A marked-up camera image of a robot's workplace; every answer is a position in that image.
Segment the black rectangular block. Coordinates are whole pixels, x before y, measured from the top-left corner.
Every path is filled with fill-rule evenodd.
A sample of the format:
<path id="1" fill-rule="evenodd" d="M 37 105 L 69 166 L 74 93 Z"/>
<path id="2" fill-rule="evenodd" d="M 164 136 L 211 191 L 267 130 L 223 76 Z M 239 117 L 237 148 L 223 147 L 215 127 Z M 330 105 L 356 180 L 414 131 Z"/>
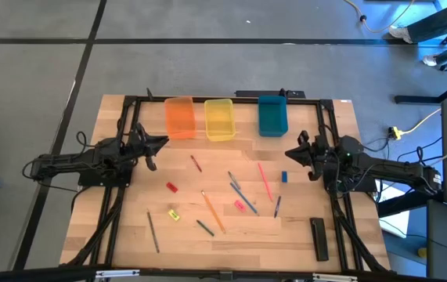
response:
<path id="1" fill-rule="evenodd" d="M 326 227 L 322 218 L 310 218 L 315 256 L 318 262 L 329 260 Z"/>

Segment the black desk foot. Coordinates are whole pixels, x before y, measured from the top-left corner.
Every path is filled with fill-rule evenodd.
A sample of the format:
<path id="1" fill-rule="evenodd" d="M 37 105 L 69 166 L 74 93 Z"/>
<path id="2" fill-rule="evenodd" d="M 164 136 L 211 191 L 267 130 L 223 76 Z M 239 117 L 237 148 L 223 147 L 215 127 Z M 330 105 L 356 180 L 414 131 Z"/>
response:
<path id="1" fill-rule="evenodd" d="M 447 100 L 447 91 L 443 92 L 439 96 L 404 96 L 397 95 L 394 97 L 394 102 L 397 104 L 431 104 L 437 105 L 441 104 L 443 101 Z"/>
<path id="2" fill-rule="evenodd" d="M 421 208 L 425 206 L 429 200 L 443 202 L 443 193 L 438 193 L 431 196 L 412 191 L 405 193 L 402 196 L 393 197 L 389 200 L 382 201 L 377 205 L 378 217 L 383 218 L 396 215 L 400 212 Z"/>

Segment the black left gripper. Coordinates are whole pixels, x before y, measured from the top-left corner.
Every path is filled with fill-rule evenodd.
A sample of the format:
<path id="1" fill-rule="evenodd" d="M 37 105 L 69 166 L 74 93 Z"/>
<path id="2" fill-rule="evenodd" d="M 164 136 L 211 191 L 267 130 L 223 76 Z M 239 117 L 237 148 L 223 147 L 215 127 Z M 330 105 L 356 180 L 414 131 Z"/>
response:
<path id="1" fill-rule="evenodd" d="M 128 142 L 132 154 L 135 157 L 144 157 L 147 168 L 150 171 L 156 171 L 157 166 L 153 162 L 153 157 L 169 141 L 169 138 L 167 136 L 150 136 L 140 123 L 135 124 L 135 129 L 129 136 L 132 138 Z"/>

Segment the yellow translucent plastic bin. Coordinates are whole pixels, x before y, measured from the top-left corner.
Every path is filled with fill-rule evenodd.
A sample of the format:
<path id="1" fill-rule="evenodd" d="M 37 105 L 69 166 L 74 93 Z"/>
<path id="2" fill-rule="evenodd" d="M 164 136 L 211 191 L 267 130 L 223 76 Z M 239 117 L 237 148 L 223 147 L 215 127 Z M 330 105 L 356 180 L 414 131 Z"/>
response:
<path id="1" fill-rule="evenodd" d="M 231 99 L 210 99 L 204 102 L 206 136 L 212 142 L 230 141 L 236 134 Z"/>

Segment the grey pencil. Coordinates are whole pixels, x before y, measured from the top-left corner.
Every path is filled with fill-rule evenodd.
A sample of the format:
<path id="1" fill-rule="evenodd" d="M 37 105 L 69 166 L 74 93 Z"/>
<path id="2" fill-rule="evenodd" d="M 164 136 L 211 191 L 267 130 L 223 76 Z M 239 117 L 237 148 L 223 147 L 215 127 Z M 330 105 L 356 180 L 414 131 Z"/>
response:
<path id="1" fill-rule="evenodd" d="M 159 247 L 156 231 L 155 231 L 155 228 L 154 228 L 152 216 L 151 216 L 149 210 L 147 210 L 146 214 L 147 214 L 147 218 L 148 218 L 148 221 L 149 221 L 150 230 L 151 230 L 151 233 L 152 233 L 152 238 L 153 238 L 154 246 L 155 246 L 155 249 L 156 249 L 156 253 L 158 254 L 158 253 L 160 253 L 160 247 Z"/>

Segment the orange pencil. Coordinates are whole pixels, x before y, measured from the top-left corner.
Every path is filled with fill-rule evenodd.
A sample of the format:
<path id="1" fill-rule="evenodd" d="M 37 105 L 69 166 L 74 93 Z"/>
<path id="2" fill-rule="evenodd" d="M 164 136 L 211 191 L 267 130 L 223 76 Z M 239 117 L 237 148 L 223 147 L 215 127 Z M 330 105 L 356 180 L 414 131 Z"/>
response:
<path id="1" fill-rule="evenodd" d="M 214 217 L 216 223 L 217 223 L 218 226 L 220 227 L 220 230 L 221 230 L 223 233 L 226 233 L 225 227 L 224 227 L 224 225 L 223 225 L 221 219 L 218 217 L 218 214 L 217 214 L 216 210 L 214 209 L 213 204 L 211 203 L 210 199 L 208 198 L 208 196 L 206 195 L 206 193 L 204 192 L 204 190 L 201 190 L 201 194 L 202 194 L 202 196 L 203 196 L 203 198 L 204 198 L 204 200 L 205 200 L 205 202 L 206 202 L 206 204 L 207 204 L 209 210 L 211 211 L 211 214 L 213 215 L 213 217 Z"/>

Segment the black overhead rig bar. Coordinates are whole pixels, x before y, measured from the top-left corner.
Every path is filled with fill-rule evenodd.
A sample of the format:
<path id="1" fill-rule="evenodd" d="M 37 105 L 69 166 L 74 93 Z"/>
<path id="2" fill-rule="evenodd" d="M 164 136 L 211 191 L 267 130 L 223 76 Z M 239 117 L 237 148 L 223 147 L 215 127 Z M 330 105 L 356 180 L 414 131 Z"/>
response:
<path id="1" fill-rule="evenodd" d="M 109 265 L 59 266 L 55 268 L 22 269 L 0 272 L 0 282 L 75 282 L 95 279 L 96 271 L 116 270 Z M 234 270 L 183 270 L 183 269 L 139 269 L 145 277 L 198 277 L 218 280 L 234 279 L 299 279 L 311 280 L 311 272 L 268 272 Z M 376 273 L 362 270 L 347 270 L 339 274 L 358 277 L 358 282 L 447 282 L 447 280 L 399 275 L 393 272 Z"/>

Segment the pink pencil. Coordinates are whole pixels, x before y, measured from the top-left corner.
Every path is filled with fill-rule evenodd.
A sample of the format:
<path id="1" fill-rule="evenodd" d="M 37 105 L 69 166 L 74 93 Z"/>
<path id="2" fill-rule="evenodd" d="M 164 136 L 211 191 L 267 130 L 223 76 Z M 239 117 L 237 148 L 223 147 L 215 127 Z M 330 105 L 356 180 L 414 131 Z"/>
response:
<path id="1" fill-rule="evenodd" d="M 267 178 L 266 178 L 265 171 L 264 171 L 264 169 L 263 169 L 261 163 L 258 163 L 258 169 L 259 169 L 259 172 L 260 172 L 260 174 L 261 174 L 263 183 L 264 183 L 264 185 L 265 185 L 265 189 L 266 189 L 266 192 L 267 192 L 267 194 L 268 194 L 269 200 L 270 200 L 270 201 L 273 201 L 272 191 L 270 190 L 269 182 L 268 182 L 268 180 L 267 180 Z"/>

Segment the orange translucent plastic bin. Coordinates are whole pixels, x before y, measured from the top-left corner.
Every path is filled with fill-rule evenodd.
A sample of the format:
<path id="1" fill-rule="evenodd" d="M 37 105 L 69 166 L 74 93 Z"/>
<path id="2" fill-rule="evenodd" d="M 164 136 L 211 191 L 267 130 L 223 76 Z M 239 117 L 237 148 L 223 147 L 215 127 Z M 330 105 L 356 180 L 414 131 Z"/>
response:
<path id="1" fill-rule="evenodd" d="M 164 101 L 166 129 L 170 139 L 196 137 L 196 121 L 191 96 L 168 98 Z"/>

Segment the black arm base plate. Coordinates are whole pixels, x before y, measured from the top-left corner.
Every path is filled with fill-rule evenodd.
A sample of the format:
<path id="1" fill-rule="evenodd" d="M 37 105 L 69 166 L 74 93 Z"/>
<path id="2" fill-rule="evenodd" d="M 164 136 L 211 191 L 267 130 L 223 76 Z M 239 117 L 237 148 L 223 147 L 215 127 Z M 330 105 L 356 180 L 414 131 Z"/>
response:
<path id="1" fill-rule="evenodd" d="M 326 189 L 336 193 L 348 192 L 375 192 L 377 185 L 375 180 L 368 175 L 364 178 L 362 175 L 348 176 L 340 175 L 335 179 L 335 175 L 326 175 L 324 177 Z"/>
<path id="2" fill-rule="evenodd" d="M 119 175 L 103 176 L 95 172 L 83 172 L 78 179 L 79 186 L 127 186 L 131 182 L 132 173 L 125 172 Z"/>

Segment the black aluminium table frame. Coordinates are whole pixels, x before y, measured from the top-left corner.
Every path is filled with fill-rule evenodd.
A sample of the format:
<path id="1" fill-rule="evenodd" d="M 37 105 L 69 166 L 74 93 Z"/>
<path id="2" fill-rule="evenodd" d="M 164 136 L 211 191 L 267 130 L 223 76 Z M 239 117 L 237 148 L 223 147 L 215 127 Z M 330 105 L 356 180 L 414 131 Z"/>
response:
<path id="1" fill-rule="evenodd" d="M 212 142 L 205 133 L 204 105 L 195 103 L 197 134 L 193 139 L 175 139 L 155 157 L 156 171 L 144 162 L 134 168 L 124 193 L 114 253 L 116 267 L 140 269 L 201 269 L 274 272 L 328 272 L 342 268 L 337 249 L 330 199 L 321 181 L 308 179 L 308 171 L 287 158 L 285 152 L 297 144 L 298 134 L 326 132 L 358 136 L 353 105 L 336 100 L 331 109 L 319 103 L 290 105 L 288 132 L 279 138 L 258 134 L 258 105 L 255 99 L 233 102 L 236 134 L 230 141 Z M 193 155 L 202 172 L 199 172 Z M 261 174 L 261 163 L 272 191 L 269 200 Z M 256 216 L 230 186 L 234 174 L 241 192 L 258 210 Z M 283 183 L 281 172 L 287 172 Z M 166 184 L 173 183 L 173 193 Z M 202 194 L 204 190 L 221 219 L 220 230 Z M 279 213 L 274 218 L 278 196 Z M 246 208 L 239 211 L 234 202 Z M 168 214 L 173 209 L 177 222 Z M 147 210 L 152 216 L 160 253 L 156 253 Z M 322 218 L 326 227 L 329 260 L 318 262 L 310 218 Z M 197 223 L 199 219 L 213 233 Z"/>

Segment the blue pens crossed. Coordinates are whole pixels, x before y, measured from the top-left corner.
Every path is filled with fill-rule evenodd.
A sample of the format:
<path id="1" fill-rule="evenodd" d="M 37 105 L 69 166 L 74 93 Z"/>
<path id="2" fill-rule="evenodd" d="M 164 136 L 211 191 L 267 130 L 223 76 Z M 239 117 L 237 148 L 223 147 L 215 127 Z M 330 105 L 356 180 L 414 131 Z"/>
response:
<path id="1" fill-rule="evenodd" d="M 240 197 L 243 199 L 243 201 L 247 204 L 247 206 L 252 210 L 252 212 L 259 216 L 258 210 L 253 206 L 253 204 L 244 196 L 244 194 L 239 190 L 234 183 L 230 183 L 230 186 L 240 195 Z"/>

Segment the green crayon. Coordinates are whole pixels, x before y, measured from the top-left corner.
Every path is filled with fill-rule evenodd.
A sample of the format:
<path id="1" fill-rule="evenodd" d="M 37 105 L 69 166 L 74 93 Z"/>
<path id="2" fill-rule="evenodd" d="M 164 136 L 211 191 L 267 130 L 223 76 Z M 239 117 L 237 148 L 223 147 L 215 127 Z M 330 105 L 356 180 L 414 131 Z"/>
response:
<path id="1" fill-rule="evenodd" d="M 203 224 L 199 219 L 196 219 L 196 223 L 204 229 L 210 236 L 214 237 L 214 233 L 205 225 Z"/>

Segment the silver metal bracket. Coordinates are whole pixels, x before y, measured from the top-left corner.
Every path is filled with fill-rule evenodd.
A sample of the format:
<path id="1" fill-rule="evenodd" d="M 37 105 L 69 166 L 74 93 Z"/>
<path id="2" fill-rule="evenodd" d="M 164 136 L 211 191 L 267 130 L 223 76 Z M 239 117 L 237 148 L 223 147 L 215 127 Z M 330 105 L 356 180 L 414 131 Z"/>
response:
<path id="1" fill-rule="evenodd" d="M 116 277 L 137 277 L 140 275 L 139 269 L 116 269 L 96 271 L 96 279 L 108 279 Z"/>
<path id="2" fill-rule="evenodd" d="M 313 282 L 358 282 L 358 277 L 339 274 L 313 273 Z"/>

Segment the person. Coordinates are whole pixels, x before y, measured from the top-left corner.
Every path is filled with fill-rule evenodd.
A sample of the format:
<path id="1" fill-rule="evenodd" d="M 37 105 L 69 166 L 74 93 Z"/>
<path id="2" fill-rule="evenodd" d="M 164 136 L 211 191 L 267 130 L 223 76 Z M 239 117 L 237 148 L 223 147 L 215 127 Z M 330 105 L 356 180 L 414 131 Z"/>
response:
<path id="1" fill-rule="evenodd" d="M 444 8 L 422 20 L 406 27 L 390 26 L 388 33 L 393 38 L 402 39 L 408 44 L 425 42 L 447 34 L 447 8 Z M 447 65 L 447 50 L 439 54 L 426 55 L 422 59 L 429 67 Z"/>

